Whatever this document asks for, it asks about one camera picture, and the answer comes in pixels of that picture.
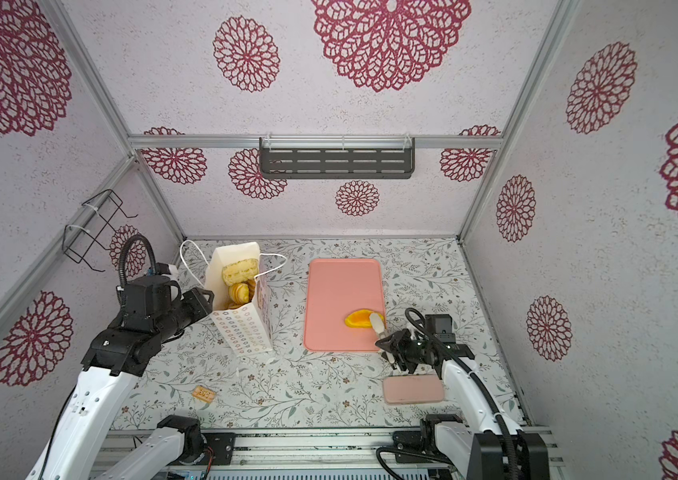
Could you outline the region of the white paper bag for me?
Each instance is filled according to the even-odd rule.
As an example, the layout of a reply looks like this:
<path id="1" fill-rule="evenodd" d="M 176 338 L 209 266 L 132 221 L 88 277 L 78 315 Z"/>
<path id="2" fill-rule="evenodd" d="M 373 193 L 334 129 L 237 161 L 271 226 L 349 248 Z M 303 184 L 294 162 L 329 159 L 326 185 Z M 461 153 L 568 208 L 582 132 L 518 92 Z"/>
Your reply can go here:
<path id="1" fill-rule="evenodd" d="M 273 349 L 266 313 L 270 298 L 267 276 L 285 266 L 288 258 L 272 253 L 276 266 L 266 268 L 263 259 L 267 256 L 256 242 L 218 247 L 211 256 L 192 240 L 179 247 L 187 273 L 199 287 L 213 293 L 211 320 L 238 356 Z"/>

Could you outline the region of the cream sandwich bread slice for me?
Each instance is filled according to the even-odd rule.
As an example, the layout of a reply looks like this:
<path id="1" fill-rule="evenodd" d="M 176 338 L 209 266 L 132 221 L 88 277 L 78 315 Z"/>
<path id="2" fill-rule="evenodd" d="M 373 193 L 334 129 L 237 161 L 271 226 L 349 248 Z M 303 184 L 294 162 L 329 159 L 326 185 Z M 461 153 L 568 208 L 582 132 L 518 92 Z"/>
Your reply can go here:
<path id="1" fill-rule="evenodd" d="M 247 258 L 225 265 L 221 270 L 222 281 L 227 286 L 246 283 L 259 274 L 259 260 Z"/>

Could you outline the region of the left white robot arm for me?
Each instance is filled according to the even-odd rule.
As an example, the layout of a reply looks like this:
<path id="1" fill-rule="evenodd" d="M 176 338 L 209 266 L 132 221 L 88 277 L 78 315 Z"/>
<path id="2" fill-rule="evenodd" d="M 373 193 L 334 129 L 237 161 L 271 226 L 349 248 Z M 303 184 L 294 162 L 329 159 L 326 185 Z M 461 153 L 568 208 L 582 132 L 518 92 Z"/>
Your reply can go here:
<path id="1" fill-rule="evenodd" d="M 167 275 L 123 280 L 120 310 L 92 340 L 82 370 L 30 479 L 82 478 L 90 472 L 106 434 L 138 379 L 162 346 L 212 313 L 214 293 L 183 293 Z"/>

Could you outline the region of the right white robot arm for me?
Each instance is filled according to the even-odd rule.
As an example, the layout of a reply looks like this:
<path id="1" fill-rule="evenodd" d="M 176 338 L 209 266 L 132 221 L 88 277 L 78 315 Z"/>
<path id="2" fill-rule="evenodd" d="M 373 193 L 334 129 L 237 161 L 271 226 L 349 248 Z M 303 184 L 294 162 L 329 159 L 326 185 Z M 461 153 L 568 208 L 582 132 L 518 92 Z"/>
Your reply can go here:
<path id="1" fill-rule="evenodd" d="M 500 407 L 479 375 L 475 354 L 456 340 L 452 318 L 424 315 L 413 307 L 404 315 L 411 327 L 389 334 L 381 315 L 370 315 L 378 335 L 375 345 L 405 378 L 414 378 L 420 365 L 432 367 L 460 413 L 425 417 L 416 447 L 377 448 L 380 467 L 399 479 L 401 475 L 383 458 L 394 454 L 397 462 L 406 457 L 448 464 L 464 479 L 549 479 L 546 443 L 540 434 L 525 431 Z"/>

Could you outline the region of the yellow bread roll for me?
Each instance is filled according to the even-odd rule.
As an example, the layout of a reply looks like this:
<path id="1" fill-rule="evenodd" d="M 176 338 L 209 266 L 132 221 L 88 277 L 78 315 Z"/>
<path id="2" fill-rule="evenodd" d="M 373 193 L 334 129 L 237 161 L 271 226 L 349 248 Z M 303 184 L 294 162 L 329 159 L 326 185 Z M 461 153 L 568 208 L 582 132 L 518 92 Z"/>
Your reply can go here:
<path id="1" fill-rule="evenodd" d="M 372 329 L 372 326 L 371 326 L 370 321 L 369 321 L 369 315 L 372 312 L 376 312 L 376 311 L 368 310 L 368 309 L 357 310 L 357 311 L 349 314 L 344 319 L 344 323 L 347 327 L 350 327 L 350 328 L 370 328 L 370 329 Z"/>

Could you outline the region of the pink rectangular box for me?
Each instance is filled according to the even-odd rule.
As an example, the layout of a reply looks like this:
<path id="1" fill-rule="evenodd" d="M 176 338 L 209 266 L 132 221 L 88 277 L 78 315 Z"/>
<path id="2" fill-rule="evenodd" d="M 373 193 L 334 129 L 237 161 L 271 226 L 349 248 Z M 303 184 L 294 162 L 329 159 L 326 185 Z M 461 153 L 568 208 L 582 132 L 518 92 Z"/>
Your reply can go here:
<path id="1" fill-rule="evenodd" d="M 443 382 L 437 375 L 390 376 L 382 382 L 383 397 L 390 405 L 438 403 L 445 400 Z"/>

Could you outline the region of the small cracker biscuit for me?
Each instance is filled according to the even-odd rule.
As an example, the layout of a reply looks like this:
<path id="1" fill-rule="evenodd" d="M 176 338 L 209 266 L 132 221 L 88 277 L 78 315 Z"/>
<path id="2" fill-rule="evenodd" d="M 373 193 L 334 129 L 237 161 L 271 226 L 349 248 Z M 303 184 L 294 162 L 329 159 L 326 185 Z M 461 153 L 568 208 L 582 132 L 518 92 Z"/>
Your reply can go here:
<path id="1" fill-rule="evenodd" d="M 205 403 L 212 403 L 216 398 L 216 393 L 213 390 L 206 388 L 202 385 L 197 385 L 191 391 L 191 395 L 193 398 Z"/>

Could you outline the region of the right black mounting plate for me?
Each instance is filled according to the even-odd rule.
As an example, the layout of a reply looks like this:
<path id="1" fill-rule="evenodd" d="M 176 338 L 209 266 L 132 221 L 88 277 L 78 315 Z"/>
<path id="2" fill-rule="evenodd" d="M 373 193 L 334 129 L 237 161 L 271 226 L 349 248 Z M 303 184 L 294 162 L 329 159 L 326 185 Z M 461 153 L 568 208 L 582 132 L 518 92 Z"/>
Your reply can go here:
<path id="1" fill-rule="evenodd" d="M 412 456 L 410 452 L 423 455 L 424 443 L 420 430 L 396 430 L 392 434 L 392 440 L 396 452 L 394 453 L 395 462 L 399 464 L 414 464 L 425 462 L 425 459 Z"/>

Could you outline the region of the black mounting plate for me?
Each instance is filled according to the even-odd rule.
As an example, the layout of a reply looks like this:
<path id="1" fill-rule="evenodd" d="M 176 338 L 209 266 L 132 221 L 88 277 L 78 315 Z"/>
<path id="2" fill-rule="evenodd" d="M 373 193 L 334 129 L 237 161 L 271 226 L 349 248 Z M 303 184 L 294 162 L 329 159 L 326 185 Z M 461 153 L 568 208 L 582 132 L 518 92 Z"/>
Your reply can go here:
<path id="1" fill-rule="evenodd" d="M 424 443 L 420 430 L 396 430 L 392 434 L 392 440 L 396 452 L 394 453 L 395 462 L 399 464 L 414 464 L 425 462 L 425 459 L 412 456 L 410 452 L 423 455 Z"/>
<path id="2" fill-rule="evenodd" d="M 203 433 L 201 454 L 194 465 L 229 466 L 235 449 L 235 433 Z"/>

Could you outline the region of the pink tray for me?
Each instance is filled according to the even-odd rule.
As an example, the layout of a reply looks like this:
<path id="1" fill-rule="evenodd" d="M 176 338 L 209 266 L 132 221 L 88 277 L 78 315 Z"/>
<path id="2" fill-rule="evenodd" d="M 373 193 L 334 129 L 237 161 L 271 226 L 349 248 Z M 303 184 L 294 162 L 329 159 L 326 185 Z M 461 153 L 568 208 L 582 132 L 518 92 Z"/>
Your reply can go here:
<path id="1" fill-rule="evenodd" d="M 311 352 L 375 352 L 371 328 L 345 324 L 359 310 L 385 313 L 380 263 L 370 258 L 314 259 L 309 264 L 303 345 Z"/>

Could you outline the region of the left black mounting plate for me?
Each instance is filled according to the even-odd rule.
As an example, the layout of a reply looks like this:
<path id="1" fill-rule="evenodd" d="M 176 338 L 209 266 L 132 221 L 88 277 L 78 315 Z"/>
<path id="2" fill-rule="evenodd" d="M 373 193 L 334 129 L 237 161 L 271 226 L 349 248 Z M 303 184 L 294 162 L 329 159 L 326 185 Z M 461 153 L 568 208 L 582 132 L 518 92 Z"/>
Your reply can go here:
<path id="1" fill-rule="evenodd" d="M 235 433 L 203 433 L 201 454 L 194 465 L 229 466 L 235 449 Z"/>

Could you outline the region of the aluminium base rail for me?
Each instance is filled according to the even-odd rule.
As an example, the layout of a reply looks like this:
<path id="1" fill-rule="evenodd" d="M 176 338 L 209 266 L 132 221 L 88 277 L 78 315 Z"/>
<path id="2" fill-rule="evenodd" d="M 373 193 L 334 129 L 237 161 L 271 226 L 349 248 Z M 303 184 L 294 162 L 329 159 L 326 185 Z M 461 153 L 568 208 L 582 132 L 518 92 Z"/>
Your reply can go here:
<path id="1" fill-rule="evenodd" d="M 568 474 L 562 450 L 548 427 L 524 427 L 540 434 L 550 460 L 551 478 Z M 280 469 L 375 469 L 379 464 L 375 450 L 391 446 L 396 432 L 419 434 L 419 427 L 285 428 L 285 429 L 210 429 L 212 437 L 234 434 L 228 465 L 213 464 L 212 471 Z M 151 431 L 117 430 L 109 432 L 101 447 L 91 476 L 103 473 L 146 442 Z"/>

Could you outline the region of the dark grey wall shelf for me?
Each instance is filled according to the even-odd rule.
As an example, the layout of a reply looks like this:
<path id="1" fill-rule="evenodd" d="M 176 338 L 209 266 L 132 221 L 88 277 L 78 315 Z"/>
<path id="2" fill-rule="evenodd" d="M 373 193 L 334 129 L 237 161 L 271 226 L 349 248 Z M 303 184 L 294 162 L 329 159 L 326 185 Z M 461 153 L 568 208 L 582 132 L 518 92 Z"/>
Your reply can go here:
<path id="1" fill-rule="evenodd" d="M 399 180 L 415 170 L 416 142 L 324 139 L 259 140 L 259 170 L 267 180 Z"/>

